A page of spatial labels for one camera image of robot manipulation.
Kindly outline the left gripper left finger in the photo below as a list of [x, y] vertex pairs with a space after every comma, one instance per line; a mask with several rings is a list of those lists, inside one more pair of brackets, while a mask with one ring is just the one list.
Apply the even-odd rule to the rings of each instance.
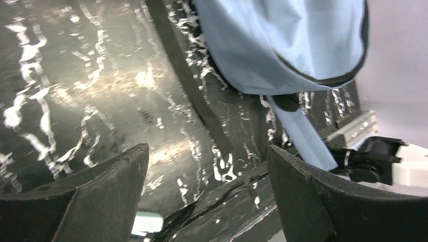
[[128, 241], [149, 162], [138, 144], [97, 166], [1, 195], [1, 241]]

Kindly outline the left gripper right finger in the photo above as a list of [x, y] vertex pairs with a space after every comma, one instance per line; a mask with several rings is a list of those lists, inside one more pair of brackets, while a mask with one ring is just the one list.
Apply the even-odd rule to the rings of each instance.
[[427, 241], [427, 198], [343, 179], [270, 146], [267, 167], [287, 241]]

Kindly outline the blue student backpack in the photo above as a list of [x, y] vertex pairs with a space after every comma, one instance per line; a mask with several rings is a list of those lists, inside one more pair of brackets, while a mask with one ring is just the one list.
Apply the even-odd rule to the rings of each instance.
[[265, 96], [308, 164], [337, 168], [294, 95], [339, 88], [363, 67], [366, 1], [195, 1], [210, 56], [238, 91]]

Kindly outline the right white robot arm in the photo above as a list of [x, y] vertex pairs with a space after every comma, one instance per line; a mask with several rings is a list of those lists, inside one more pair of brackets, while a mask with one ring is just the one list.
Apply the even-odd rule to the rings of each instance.
[[372, 136], [355, 148], [330, 142], [332, 173], [371, 188], [427, 197], [427, 149], [401, 139]]

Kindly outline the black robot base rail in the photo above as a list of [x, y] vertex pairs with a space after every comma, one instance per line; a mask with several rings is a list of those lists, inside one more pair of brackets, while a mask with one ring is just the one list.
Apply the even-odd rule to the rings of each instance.
[[264, 162], [170, 215], [153, 241], [268, 241], [281, 230]]

